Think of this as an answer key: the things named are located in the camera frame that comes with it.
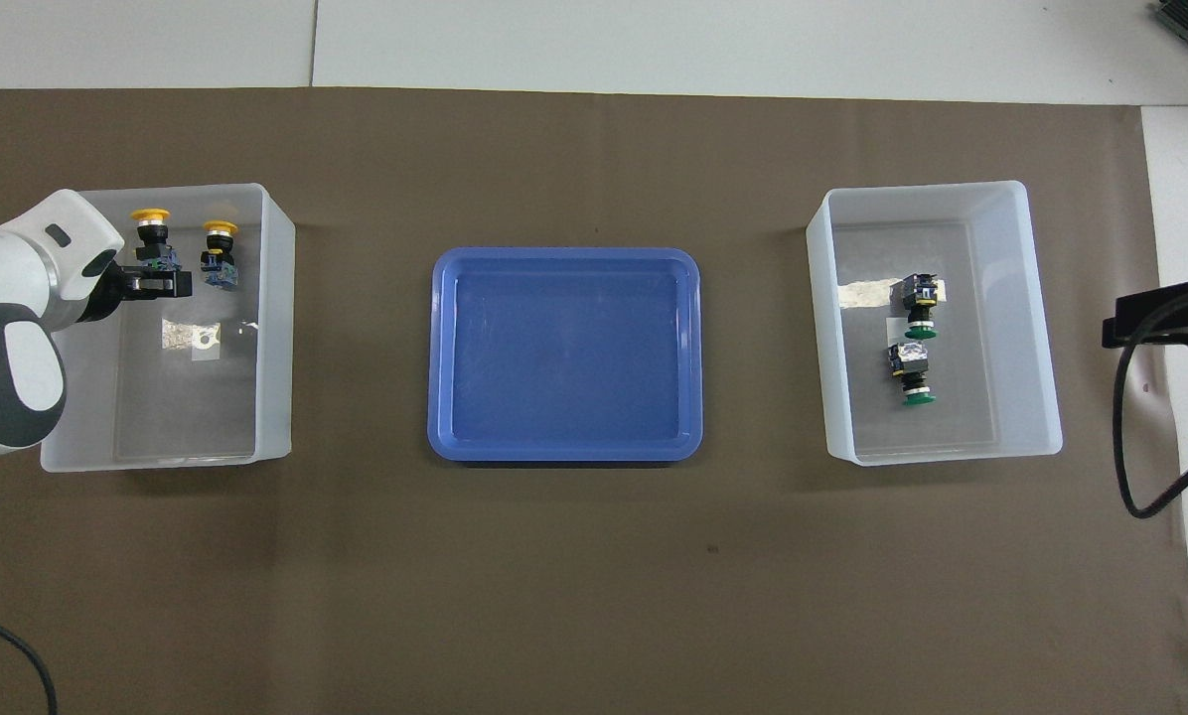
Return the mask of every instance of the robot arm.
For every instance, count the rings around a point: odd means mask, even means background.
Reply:
[[[121,300],[191,293],[189,273],[118,266],[124,246],[77,191],[55,191],[0,226],[0,454],[39,443],[64,410],[51,331],[103,318]]]

